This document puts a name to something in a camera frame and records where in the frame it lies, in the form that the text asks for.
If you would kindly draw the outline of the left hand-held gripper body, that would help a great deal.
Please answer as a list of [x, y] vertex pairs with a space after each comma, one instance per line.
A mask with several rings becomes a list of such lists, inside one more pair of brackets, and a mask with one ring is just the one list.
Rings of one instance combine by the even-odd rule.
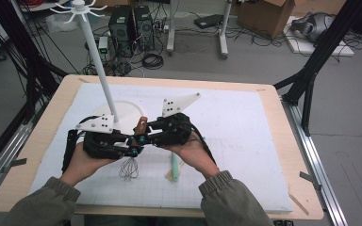
[[127, 147], [117, 146], [126, 142], [127, 135], [113, 127], [111, 115], [89, 116], [75, 128], [84, 132], [84, 151], [92, 158], [121, 159], [129, 156]]

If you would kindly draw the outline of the wire whisk with wooden handle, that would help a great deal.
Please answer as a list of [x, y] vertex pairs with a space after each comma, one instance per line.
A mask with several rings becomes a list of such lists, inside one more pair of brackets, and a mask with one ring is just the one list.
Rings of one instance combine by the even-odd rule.
[[[146, 123], [147, 123], [147, 118], [141, 117], [136, 128], [134, 129], [135, 135], [142, 135], [145, 133]], [[141, 151], [140, 142], [136, 138], [133, 138], [131, 140], [131, 148], [133, 155], [138, 155], [140, 153]], [[131, 179], [135, 179], [139, 176], [138, 162], [135, 160], [133, 156], [129, 157], [121, 164], [119, 175], [125, 181], [130, 181]]]

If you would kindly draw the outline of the mint handled cream spatula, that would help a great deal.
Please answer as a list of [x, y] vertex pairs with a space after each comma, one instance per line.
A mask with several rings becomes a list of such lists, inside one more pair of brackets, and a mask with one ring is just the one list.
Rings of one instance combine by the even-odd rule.
[[178, 181], [179, 171], [178, 171], [178, 161], [177, 155], [172, 153], [172, 179], [174, 182]]

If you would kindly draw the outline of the white rack stand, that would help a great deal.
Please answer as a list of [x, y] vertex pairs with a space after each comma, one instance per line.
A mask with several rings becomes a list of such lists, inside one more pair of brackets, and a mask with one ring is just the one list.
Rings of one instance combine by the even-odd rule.
[[90, 4], [86, 4], [84, 0], [73, 0], [69, 7], [57, 4], [60, 10], [54, 9], [54, 12], [57, 14], [71, 15], [67, 24], [72, 22], [75, 17], [79, 19], [85, 40], [89, 46], [90, 55], [98, 73], [102, 90], [107, 100], [107, 108], [99, 107], [95, 110], [95, 113], [100, 113], [100, 116], [95, 119], [80, 122], [75, 128], [78, 130], [106, 134], [109, 134], [114, 130], [119, 130], [125, 134], [132, 135], [134, 133], [134, 128], [137, 126], [139, 119], [142, 116], [142, 111], [132, 102], [122, 100], [115, 101], [112, 97], [102, 60], [96, 47], [88, 19], [89, 14], [98, 17], [98, 14], [96, 14], [95, 11], [103, 10], [106, 7], [95, 8], [93, 6], [95, 2], [96, 0], [92, 0]]

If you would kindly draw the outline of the person's left hand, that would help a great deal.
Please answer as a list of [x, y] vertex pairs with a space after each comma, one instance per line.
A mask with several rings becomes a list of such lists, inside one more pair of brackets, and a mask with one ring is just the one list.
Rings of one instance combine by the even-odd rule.
[[91, 177], [103, 166], [114, 163], [113, 159], [97, 159], [90, 157], [84, 151], [84, 143], [78, 143], [74, 148], [68, 168], [59, 177], [59, 180], [70, 186]]

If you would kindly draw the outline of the person's right hand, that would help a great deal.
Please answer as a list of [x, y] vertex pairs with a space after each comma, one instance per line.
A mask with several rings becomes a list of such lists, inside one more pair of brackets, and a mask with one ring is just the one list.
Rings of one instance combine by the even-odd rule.
[[217, 175], [220, 170], [204, 149], [203, 141], [192, 132], [183, 145], [164, 146], [165, 150], [177, 154], [186, 164], [203, 174], [206, 179]]

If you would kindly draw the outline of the white metal stand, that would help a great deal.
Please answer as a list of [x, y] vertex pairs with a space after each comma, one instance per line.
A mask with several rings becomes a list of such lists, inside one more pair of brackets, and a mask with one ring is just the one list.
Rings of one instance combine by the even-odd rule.
[[[167, 46], [166, 50], [169, 56], [173, 54], [174, 51], [174, 41], [175, 41], [175, 25], [174, 25], [174, 19], [173, 16], [176, 13], [176, 0], [170, 0], [170, 24], [169, 24], [169, 30], [168, 30], [168, 38], [167, 38]], [[230, 15], [232, 7], [232, 0], [225, 0], [225, 7], [224, 7], [224, 13], [222, 18], [222, 25], [221, 29], [218, 31], [218, 38], [220, 42], [221, 47], [221, 57], [223, 59], [228, 58], [228, 47], [227, 47], [227, 41], [226, 41], [226, 28], [228, 24], [228, 19]]]

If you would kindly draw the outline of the small white power box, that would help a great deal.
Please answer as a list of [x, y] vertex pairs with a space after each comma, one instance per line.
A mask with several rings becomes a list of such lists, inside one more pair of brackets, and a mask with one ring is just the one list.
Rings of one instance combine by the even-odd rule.
[[106, 60], [108, 56], [108, 38], [100, 37], [98, 42], [98, 52], [102, 60]]

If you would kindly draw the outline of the black computer tower round fan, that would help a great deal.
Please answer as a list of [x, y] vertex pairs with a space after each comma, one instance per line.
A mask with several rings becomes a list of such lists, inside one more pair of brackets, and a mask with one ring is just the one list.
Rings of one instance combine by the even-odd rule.
[[134, 14], [140, 48], [146, 51], [153, 50], [155, 48], [153, 20], [149, 8], [147, 6], [135, 6]]

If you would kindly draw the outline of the tan tape strip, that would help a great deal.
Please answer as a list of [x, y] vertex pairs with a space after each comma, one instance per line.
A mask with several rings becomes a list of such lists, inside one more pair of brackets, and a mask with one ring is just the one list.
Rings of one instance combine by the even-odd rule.
[[309, 215], [308, 207], [306, 206], [306, 201], [304, 198], [296, 197], [291, 193], [289, 193], [289, 197], [298, 206], [301, 212], [303, 212], [306, 216]]

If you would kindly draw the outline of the cardboard box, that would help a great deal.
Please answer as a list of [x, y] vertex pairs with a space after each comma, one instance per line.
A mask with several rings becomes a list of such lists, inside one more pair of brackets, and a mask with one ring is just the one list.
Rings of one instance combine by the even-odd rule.
[[245, 0], [239, 6], [238, 24], [274, 39], [283, 33], [295, 0]]

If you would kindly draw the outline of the grey padded headset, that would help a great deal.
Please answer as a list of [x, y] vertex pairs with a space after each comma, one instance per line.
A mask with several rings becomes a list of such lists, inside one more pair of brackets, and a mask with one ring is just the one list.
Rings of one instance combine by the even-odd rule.
[[291, 31], [298, 31], [312, 43], [317, 42], [328, 30], [334, 17], [324, 12], [308, 12], [304, 17], [291, 22]]

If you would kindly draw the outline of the grey metal bracket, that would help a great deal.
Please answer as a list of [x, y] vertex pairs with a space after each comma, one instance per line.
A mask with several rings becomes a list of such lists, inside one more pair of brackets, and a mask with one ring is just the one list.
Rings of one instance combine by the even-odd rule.
[[12, 160], [7, 166], [1, 168], [2, 173], [8, 173], [12, 168], [26, 164], [27, 158]]
[[316, 190], [321, 190], [321, 185], [317, 182], [316, 178], [312, 175], [309, 175], [308, 173], [305, 173], [303, 171], [300, 171], [299, 176], [308, 182], [310, 182]]

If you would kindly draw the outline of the aluminium rail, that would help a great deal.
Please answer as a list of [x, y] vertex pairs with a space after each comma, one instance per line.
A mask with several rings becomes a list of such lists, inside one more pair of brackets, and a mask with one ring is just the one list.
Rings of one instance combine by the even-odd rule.
[[32, 122], [21, 124], [8, 138], [8, 141], [3, 142], [3, 147], [0, 149], [0, 183], [6, 176], [6, 173], [1, 172], [1, 168], [7, 166], [10, 161], [17, 159], [33, 128], [34, 125]]
[[288, 116], [291, 128], [296, 132], [296, 140], [301, 146], [304, 161], [308, 165], [309, 179], [320, 195], [323, 212], [333, 226], [349, 226], [321, 162], [315, 143], [312, 137], [305, 133], [301, 125], [303, 115], [299, 107], [290, 105], [285, 101], [282, 101], [281, 104]]

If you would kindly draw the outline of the black metal frame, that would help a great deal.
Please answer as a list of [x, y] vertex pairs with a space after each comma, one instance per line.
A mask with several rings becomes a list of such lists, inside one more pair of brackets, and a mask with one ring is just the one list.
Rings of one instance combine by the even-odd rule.
[[0, 44], [7, 51], [17, 73], [26, 80], [26, 102], [0, 136], [1, 153], [16, 129], [24, 121], [29, 122], [36, 114], [37, 101], [43, 97], [48, 100], [53, 97], [59, 85], [55, 75], [64, 78], [68, 73], [42, 56], [9, 0], [0, 0], [0, 25], [14, 44], [17, 54], [1, 36]]
[[301, 125], [308, 136], [310, 136], [309, 121], [316, 77], [361, 13], [362, 0], [346, 0], [305, 65], [294, 75], [273, 85], [276, 89], [290, 85], [288, 92], [282, 96], [282, 100], [290, 105], [297, 106], [300, 98], [304, 96]]

